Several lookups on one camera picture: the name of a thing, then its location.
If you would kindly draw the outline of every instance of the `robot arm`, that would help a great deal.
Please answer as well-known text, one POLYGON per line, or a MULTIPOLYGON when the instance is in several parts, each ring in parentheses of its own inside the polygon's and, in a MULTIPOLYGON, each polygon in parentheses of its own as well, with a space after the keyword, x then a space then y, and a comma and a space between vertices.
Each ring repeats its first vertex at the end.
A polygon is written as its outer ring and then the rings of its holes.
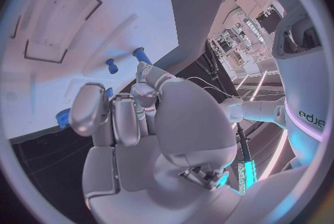
POLYGON ((272 122, 286 129, 285 97, 275 101, 243 101, 239 98, 224 100, 220 107, 231 123, 242 119, 272 122))

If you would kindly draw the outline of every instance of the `led light strip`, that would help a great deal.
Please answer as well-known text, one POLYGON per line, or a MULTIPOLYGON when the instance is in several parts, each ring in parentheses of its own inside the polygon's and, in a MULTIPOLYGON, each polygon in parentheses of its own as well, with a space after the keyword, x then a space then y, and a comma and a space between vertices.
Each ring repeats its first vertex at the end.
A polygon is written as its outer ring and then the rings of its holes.
POLYGON ((272 159, 270 160, 266 170, 263 172, 263 174, 261 175, 261 177, 259 178, 259 181, 268 178, 268 176, 270 175, 271 171, 273 170, 273 168, 275 167, 277 160, 279 158, 279 156, 281 155, 281 152, 284 148, 285 142, 287 140, 288 137, 288 131, 285 129, 283 131, 283 134, 281 136, 281 139, 278 143, 277 149, 272 157, 272 159))
POLYGON ((261 85, 262 85, 262 83, 263 83, 263 80, 264 80, 266 74, 267 74, 267 71, 264 72, 264 74, 263 74, 263 76, 262 76, 262 78, 261 78, 261 81, 260 81, 258 87, 256 88, 256 91, 254 92, 254 94, 252 95, 252 97, 251 97, 251 99, 250 99, 249 101, 253 101, 253 100, 255 99, 255 97, 256 97, 256 95, 257 95, 257 92, 259 92, 259 89, 260 89, 260 87, 261 87, 261 85))
POLYGON ((241 81, 241 83, 237 86, 236 90, 239 89, 239 87, 241 87, 241 85, 245 82, 246 78, 248 77, 248 74, 246 75, 246 77, 241 81))
POLYGON ((284 103, 285 103, 285 108, 286 108, 287 115, 290 118, 291 122, 294 123, 297 126, 297 128, 299 128, 301 131, 303 131, 304 133, 306 133, 307 135, 309 135, 313 139, 321 142, 323 137, 320 136, 319 134, 313 132, 312 130, 308 129, 305 125, 303 125, 303 123, 301 123, 298 119, 296 119, 293 116, 293 114, 292 114, 292 112, 291 112, 291 110, 288 106, 287 100, 285 100, 284 103))

